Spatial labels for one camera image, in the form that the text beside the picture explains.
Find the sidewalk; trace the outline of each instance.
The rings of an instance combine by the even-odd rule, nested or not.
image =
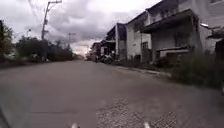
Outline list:
[[[131,71],[144,73],[144,74],[156,75],[156,76],[163,76],[163,77],[171,77],[172,76],[170,73],[166,73],[166,72],[158,72],[158,71],[144,70],[144,69],[138,69],[138,68],[127,68],[127,67],[122,67],[122,66],[117,66],[117,68],[123,69],[123,70],[131,70]]]

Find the street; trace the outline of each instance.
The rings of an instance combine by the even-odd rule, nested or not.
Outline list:
[[[218,91],[87,61],[0,71],[0,105],[11,128],[224,127]]]

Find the awning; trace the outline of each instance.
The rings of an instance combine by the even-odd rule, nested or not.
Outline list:
[[[160,49],[160,50],[157,50],[157,51],[161,52],[161,51],[185,50],[185,49],[189,49],[189,47],[185,46],[185,47],[164,48],[164,49]]]
[[[150,24],[150,25],[144,27],[141,30],[141,32],[142,33],[152,33],[152,32],[158,31],[159,29],[174,27],[174,26],[177,26],[178,24],[181,24],[183,21],[191,20],[192,17],[198,19],[197,16],[194,14],[194,12],[191,9],[188,9],[186,11],[177,13],[168,18],[165,18],[158,22]]]
[[[102,40],[101,42],[101,46],[106,46],[106,47],[110,47],[115,45],[115,41],[114,40]]]

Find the cloudy sky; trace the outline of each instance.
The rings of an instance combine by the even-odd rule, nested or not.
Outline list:
[[[63,0],[48,15],[48,39],[72,37],[75,52],[85,53],[86,45],[101,40],[116,23],[125,23],[160,0]],[[2,0],[0,19],[13,28],[15,40],[21,35],[40,37],[44,10],[48,0]]]

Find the house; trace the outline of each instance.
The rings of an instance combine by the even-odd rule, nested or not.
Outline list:
[[[114,41],[102,40],[100,44],[101,44],[101,50],[100,50],[101,56],[112,56],[112,54],[115,53],[116,43]]]
[[[100,56],[100,53],[101,53],[100,50],[101,50],[100,42],[93,43],[93,45],[91,47],[91,53],[92,53],[93,57]]]
[[[108,33],[105,40],[102,42],[103,49],[116,54],[116,59],[127,58],[127,46],[126,46],[126,27],[124,24],[117,23]]]
[[[140,32],[144,26],[149,24],[150,18],[147,11],[142,12],[126,24],[128,59],[140,55],[141,62],[151,61],[151,36]]]
[[[211,31],[202,27],[224,24],[223,0],[162,0],[146,9],[150,24],[141,32],[151,35],[152,58],[187,53],[213,51],[216,40],[208,40]]]

